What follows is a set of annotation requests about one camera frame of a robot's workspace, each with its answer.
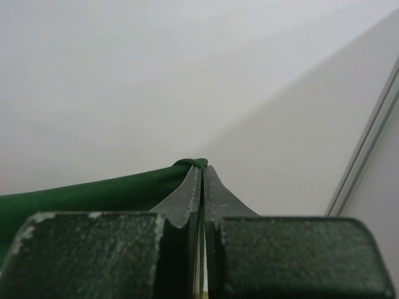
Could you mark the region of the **white green raglan t-shirt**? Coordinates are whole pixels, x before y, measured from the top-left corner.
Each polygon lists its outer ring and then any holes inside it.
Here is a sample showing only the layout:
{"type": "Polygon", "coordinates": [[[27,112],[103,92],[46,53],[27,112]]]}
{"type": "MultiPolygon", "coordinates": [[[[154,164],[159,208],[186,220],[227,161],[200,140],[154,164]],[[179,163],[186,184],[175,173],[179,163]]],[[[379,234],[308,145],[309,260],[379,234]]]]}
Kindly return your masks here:
{"type": "Polygon", "coordinates": [[[181,159],[167,168],[102,181],[1,196],[1,260],[14,236],[37,212],[148,211],[170,195],[191,167],[204,169],[205,158],[181,159]]]}

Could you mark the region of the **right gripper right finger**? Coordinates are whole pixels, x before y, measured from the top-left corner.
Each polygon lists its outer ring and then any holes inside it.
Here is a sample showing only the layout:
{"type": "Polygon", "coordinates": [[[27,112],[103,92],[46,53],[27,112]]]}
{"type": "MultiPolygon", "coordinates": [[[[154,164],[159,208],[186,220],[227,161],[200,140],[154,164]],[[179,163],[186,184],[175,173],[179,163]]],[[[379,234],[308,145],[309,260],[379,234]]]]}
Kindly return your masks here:
{"type": "Polygon", "coordinates": [[[378,245],[359,220],[260,216],[203,171],[210,298],[393,298],[378,245]]]}

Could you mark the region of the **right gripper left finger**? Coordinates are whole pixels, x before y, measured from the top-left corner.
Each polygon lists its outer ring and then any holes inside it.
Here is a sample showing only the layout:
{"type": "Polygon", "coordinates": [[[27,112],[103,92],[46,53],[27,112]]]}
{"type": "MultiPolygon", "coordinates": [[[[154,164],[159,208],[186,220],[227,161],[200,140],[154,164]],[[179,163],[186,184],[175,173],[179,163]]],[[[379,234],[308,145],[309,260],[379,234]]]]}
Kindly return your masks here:
{"type": "Polygon", "coordinates": [[[41,212],[16,234],[2,298],[200,298],[201,170],[146,212],[41,212]]]}

